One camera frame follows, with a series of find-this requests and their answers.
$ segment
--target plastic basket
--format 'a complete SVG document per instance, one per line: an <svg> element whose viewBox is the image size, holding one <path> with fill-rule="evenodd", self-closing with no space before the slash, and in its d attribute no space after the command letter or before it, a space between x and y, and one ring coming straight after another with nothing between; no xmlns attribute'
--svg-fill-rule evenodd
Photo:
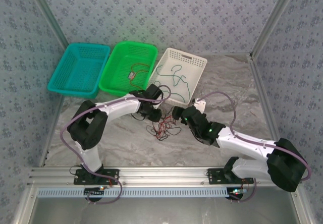
<svg viewBox="0 0 323 224"><path fill-rule="evenodd" d="M149 85L167 85L172 91L167 103L187 107L197 83L204 71L207 60L193 54L167 48L149 79ZM162 89L164 96L169 92Z"/></svg>
<svg viewBox="0 0 323 224"><path fill-rule="evenodd" d="M109 53L110 47L105 45L70 44L48 83L48 90L68 96L95 98Z"/></svg>
<svg viewBox="0 0 323 224"><path fill-rule="evenodd" d="M118 43L102 73L100 89L117 96L146 89L157 54L153 45L132 41Z"/></svg>

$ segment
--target aluminum frame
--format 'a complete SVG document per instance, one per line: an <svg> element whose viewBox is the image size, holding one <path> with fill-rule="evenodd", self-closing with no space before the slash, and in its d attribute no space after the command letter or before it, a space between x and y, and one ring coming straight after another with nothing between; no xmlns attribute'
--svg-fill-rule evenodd
<svg viewBox="0 0 323 224"><path fill-rule="evenodd" d="M210 187L206 175L209 167L115 167L120 169L120 181L127 188L131 187ZM14 224L28 223L37 198L38 189L42 187L75 188L74 176L69 167L36 167L32 169L27 188L18 206ZM232 187L236 185L217 185ZM257 186L275 187L271 181L257 181ZM302 184L296 192L291 193L295 209L301 224L315 224L314 216Z"/></svg>
<svg viewBox="0 0 323 224"><path fill-rule="evenodd" d="M277 25L281 15L288 6L290 0L278 0L273 8L269 18L267 19L258 39L252 49L252 58L256 59L259 53L267 43L270 34L273 32L275 26Z"/></svg>
<svg viewBox="0 0 323 224"><path fill-rule="evenodd" d="M60 25L58 24L55 16L53 15L52 11L50 10L48 3L46 0L35 0L36 4L38 5L40 11L44 15L45 19L48 22L48 25L51 27L55 37L57 38L61 47L65 50L66 47L69 45Z"/></svg>
<svg viewBox="0 0 323 224"><path fill-rule="evenodd" d="M280 133L278 131L278 127L275 121L274 114L272 112L272 108L270 107L269 99L265 91L257 63L252 58L249 58L248 61L249 61L251 73L254 79L254 83L259 95L259 101L261 104L264 119L269 128L269 132L272 137L272 140L278 141L280 139Z"/></svg>
<svg viewBox="0 0 323 224"><path fill-rule="evenodd" d="M50 130L49 130L47 139L45 141L44 150L43 150L42 155L40 157L40 161L39 161L39 165L38 165L39 167L44 167L45 166L45 161L46 161L46 158L47 158L48 150L49 150L49 147L50 147L52 137L53 137L54 132L55 132L55 126L56 126L57 121L59 120L59 117L60 117L60 112L61 112L61 109L63 107L63 103L64 103L64 96L61 95L59 97L59 99L58 99L58 104L57 104L57 107L56 107L56 110L55 110L55 113L54 113L54 116L53 116L53 120L52 120L52 123L51 123L51 126L50 126Z"/></svg>

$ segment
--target teal plastic basket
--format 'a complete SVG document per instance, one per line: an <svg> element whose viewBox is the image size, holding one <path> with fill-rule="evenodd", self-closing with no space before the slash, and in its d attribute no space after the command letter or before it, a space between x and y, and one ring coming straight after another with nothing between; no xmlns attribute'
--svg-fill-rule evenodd
<svg viewBox="0 0 323 224"><path fill-rule="evenodd" d="M48 83L48 90L67 96L95 98L109 53L110 47L105 45L70 44Z"/></svg>

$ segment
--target green wire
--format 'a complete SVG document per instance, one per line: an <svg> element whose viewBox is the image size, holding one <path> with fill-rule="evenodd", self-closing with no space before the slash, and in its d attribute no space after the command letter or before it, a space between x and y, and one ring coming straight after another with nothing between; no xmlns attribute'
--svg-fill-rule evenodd
<svg viewBox="0 0 323 224"><path fill-rule="evenodd" d="M189 87L188 87L188 83L187 82L185 82L182 78L184 77L184 78L186 78L184 75L182 75L181 77L179 77L178 75L175 75L178 71L180 71L181 69L182 69L182 65L175 65L175 66L173 66L172 67L172 69L171 69L171 71L173 71L173 68L174 67L177 67L177 66L179 66L180 68L178 69L178 70L176 70L176 71L174 71L174 73L173 74L169 74L169 75L162 75L162 74L160 74L159 72L158 72L158 68L160 68L160 67L162 67L162 65L160 65L160 66L158 66L157 68L156 68L156 72L157 72L157 74L158 75L160 75L160 76L171 76L172 78L173 78L173 86L174 87L176 87L178 84L179 84L179 82L180 82L180 80L182 80L182 82L183 83L185 83L186 84L186 87L187 87L187 90L188 90L188 98L190 99L191 98L191 92L190 92L190 89L189 89ZM179 80L177 81L177 83L175 83L175 79L174 79L174 77L177 77L177 78L179 78ZM185 99L184 99L184 97L183 96L181 96L180 94L177 94L177 93L172 93L172 94L176 94L176 95L178 95L178 96L180 96L180 97L182 97L182 99L183 99L183 101L184 101L184 103L186 102L185 101Z"/></svg>

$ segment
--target white plastic basket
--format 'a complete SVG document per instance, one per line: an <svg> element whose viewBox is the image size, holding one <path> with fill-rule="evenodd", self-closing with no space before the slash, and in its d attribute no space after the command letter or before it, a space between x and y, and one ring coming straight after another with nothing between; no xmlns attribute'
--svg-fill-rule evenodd
<svg viewBox="0 0 323 224"><path fill-rule="evenodd" d="M167 103L187 107L206 63L204 58L169 47L152 72L148 85L169 86L172 95ZM167 97L168 90L162 90L164 97Z"/></svg>

